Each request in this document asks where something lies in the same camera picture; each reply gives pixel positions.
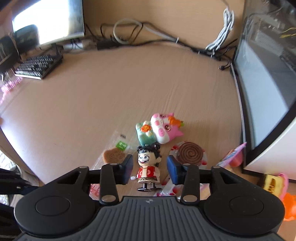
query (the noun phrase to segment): gray ribbed panel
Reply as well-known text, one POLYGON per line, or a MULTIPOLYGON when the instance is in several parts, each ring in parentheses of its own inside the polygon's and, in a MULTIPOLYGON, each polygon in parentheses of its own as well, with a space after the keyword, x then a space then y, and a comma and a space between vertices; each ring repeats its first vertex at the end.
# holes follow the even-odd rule
MULTIPOLYGON (((49 241, 27 234, 19 241, 49 241)), ((184 206, 175 197, 125 197, 122 203, 103 207, 94 221, 75 234, 54 241, 280 241, 276 234, 238 238, 214 229, 196 207, 184 206)))

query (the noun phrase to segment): round black joint cover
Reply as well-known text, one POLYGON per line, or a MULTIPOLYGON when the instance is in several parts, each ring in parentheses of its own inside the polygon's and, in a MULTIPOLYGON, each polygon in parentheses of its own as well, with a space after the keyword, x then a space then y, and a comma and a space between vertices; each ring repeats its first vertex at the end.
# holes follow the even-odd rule
POLYGON ((260 187, 225 185, 204 204, 206 217, 218 228, 238 236, 275 231, 284 218, 281 200, 260 187))
POLYGON ((52 183, 24 196, 15 207, 21 229, 38 237, 61 237, 93 218, 93 200, 75 185, 52 183))

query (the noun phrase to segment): green label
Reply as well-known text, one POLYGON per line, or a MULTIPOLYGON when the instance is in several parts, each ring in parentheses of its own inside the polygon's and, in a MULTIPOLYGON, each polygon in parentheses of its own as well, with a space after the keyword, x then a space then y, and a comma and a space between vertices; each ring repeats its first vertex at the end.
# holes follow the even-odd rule
POLYGON ((122 141, 119 141, 117 144, 116 144, 116 147, 119 149, 119 150, 122 150, 124 151, 128 145, 122 141))

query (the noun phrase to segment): pink and white toy head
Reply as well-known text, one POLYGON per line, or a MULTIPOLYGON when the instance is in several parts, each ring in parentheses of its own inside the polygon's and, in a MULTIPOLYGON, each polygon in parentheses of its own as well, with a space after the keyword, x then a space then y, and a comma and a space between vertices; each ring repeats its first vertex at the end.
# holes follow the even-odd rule
POLYGON ((165 144, 175 137, 183 136, 183 133, 179 131, 182 125, 183 122, 176 119, 174 113, 167 115, 155 113, 151 117, 151 127, 160 144, 165 144))

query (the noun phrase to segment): toy eye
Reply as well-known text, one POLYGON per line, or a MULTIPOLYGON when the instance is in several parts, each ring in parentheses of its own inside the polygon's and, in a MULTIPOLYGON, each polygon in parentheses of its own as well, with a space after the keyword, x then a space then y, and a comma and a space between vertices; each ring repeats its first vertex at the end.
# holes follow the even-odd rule
POLYGON ((170 131, 170 125, 165 125, 165 129, 166 129, 167 131, 170 131))

